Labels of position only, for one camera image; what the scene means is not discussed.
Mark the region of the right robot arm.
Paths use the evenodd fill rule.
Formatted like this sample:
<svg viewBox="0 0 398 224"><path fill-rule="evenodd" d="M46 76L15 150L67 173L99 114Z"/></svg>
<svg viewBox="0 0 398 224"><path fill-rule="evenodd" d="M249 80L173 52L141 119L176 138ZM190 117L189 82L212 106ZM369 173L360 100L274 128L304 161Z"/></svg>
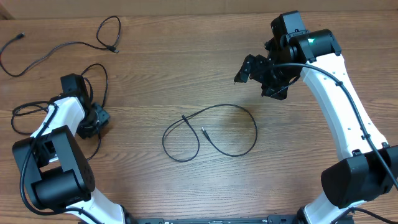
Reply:
<svg viewBox="0 0 398 224"><path fill-rule="evenodd" d="M267 56L248 55L235 76L261 84L262 96L284 100L298 79L316 98L338 162L321 174L322 193L288 216L289 223L352 223L362 204L397 187L397 148L372 123L349 79L342 49L328 29L306 29L298 11L271 22Z"/></svg>

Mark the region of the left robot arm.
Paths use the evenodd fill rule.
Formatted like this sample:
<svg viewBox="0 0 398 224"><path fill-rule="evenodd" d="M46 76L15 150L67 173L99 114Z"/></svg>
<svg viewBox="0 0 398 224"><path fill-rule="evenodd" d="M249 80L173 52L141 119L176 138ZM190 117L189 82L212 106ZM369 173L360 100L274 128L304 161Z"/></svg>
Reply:
<svg viewBox="0 0 398 224"><path fill-rule="evenodd" d="M72 73L60 80L63 91L47 102L43 123L12 147L24 205L42 216L69 213L83 223L135 223L122 205L96 188L88 158L75 139L99 136L110 115L92 101L83 76Z"/></svg>

